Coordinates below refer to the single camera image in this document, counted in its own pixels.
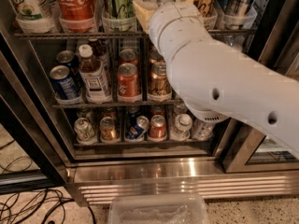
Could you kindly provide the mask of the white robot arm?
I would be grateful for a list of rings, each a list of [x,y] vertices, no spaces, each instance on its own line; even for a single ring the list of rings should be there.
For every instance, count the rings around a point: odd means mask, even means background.
[[[188,1],[134,0],[137,19],[166,63],[173,90],[196,117],[206,108],[299,152],[299,82],[213,38]]]

